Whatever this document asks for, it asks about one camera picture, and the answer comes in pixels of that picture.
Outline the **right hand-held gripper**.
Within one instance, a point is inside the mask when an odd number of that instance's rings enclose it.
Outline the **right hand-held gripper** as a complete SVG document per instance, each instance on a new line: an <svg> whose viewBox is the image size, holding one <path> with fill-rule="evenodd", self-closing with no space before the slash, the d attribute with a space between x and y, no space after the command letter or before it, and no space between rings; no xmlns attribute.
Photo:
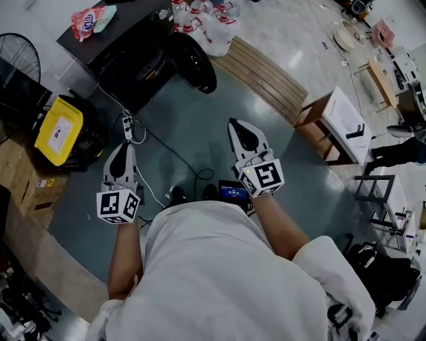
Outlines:
<svg viewBox="0 0 426 341"><path fill-rule="evenodd" d="M280 160L274 157L265 134L250 123L230 118L228 137L236 157L238 180L252 198L277 191L284 183Z"/></svg>

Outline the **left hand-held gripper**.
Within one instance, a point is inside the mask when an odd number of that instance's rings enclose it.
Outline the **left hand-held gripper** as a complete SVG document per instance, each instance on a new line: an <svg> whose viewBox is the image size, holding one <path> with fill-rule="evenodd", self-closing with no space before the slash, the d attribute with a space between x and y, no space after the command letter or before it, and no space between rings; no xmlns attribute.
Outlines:
<svg viewBox="0 0 426 341"><path fill-rule="evenodd" d="M110 224L134 221L140 204L136 166L135 149L129 143L120 144L106 160L101 191L97 193L97 216L103 221ZM125 175L130 184L114 182Z"/></svg>

